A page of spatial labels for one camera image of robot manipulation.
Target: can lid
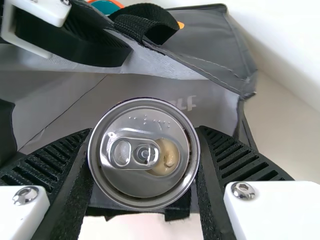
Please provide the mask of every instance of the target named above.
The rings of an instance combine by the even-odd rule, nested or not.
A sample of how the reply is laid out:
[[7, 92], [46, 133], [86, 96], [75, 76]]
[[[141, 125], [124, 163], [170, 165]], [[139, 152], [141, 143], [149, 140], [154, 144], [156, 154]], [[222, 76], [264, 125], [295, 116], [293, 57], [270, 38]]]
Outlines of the can lid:
[[[115, 106], [90, 139], [88, 162], [95, 182], [116, 202], [133, 206], [139, 200], [147, 206], [146, 202], [163, 197], [178, 183], [180, 188], [188, 187], [189, 181], [181, 179], [191, 160], [190, 127], [177, 108], [161, 100], [138, 98]], [[167, 148], [176, 147], [168, 156], [177, 157], [174, 170], [165, 175], [154, 171], [168, 151], [162, 139], [172, 143]], [[192, 164], [194, 172], [198, 164]]]

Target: black rubber grip pad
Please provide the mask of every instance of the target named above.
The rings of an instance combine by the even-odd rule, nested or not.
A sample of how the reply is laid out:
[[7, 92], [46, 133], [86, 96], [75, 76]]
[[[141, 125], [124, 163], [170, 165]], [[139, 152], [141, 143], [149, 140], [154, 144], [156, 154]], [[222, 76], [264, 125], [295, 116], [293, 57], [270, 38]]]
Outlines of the black rubber grip pad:
[[251, 147], [206, 126], [200, 126], [222, 192], [230, 182], [294, 180], [288, 173]]
[[0, 186], [42, 186], [52, 204], [89, 132], [85, 129], [63, 137], [2, 168]]
[[238, 181], [294, 180], [251, 147], [206, 126], [196, 128], [201, 159], [196, 177], [204, 240], [235, 240], [223, 200], [225, 187]]

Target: white surface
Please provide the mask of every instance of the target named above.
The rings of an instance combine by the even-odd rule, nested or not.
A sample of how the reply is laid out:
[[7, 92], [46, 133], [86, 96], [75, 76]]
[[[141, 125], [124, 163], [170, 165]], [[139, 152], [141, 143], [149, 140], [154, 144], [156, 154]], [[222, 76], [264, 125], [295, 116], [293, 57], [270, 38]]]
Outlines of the white surface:
[[1, 37], [8, 43], [16, 45], [20, 48], [28, 50], [44, 58], [49, 58], [51, 53], [35, 46], [15, 35], [15, 10], [22, 9], [43, 21], [62, 27], [64, 24], [71, 5], [67, 6], [60, 0], [5, 0], [3, 6], [3, 18], [1, 26]]
[[202, 240], [199, 214], [184, 220], [165, 222], [163, 214], [140, 213], [104, 217], [85, 217], [79, 240]]
[[261, 154], [295, 180], [320, 184], [320, 113], [265, 73], [244, 105]]
[[12, 198], [26, 186], [0, 186], [1, 240], [30, 240], [40, 225], [50, 203], [42, 186], [38, 196], [25, 205], [14, 205]]
[[17, 149], [104, 77], [104, 73], [2, 72], [0, 98], [15, 104], [12, 127]]
[[319, 239], [320, 185], [310, 181], [249, 181], [254, 199], [235, 197], [232, 183], [224, 203], [237, 240]]

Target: black strap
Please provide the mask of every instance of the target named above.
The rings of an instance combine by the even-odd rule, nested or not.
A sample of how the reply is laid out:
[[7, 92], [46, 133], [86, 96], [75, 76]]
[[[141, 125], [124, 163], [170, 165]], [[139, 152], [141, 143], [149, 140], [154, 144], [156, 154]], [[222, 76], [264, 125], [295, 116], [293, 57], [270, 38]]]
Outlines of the black strap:
[[109, 16], [114, 28], [138, 43], [146, 36], [162, 45], [179, 30], [174, 17], [165, 9], [151, 3], [139, 3], [122, 8]]
[[84, 1], [72, 1], [62, 27], [55, 27], [19, 8], [15, 8], [14, 14], [17, 37], [76, 63], [120, 67], [132, 50], [124, 41], [104, 30], [111, 23]]

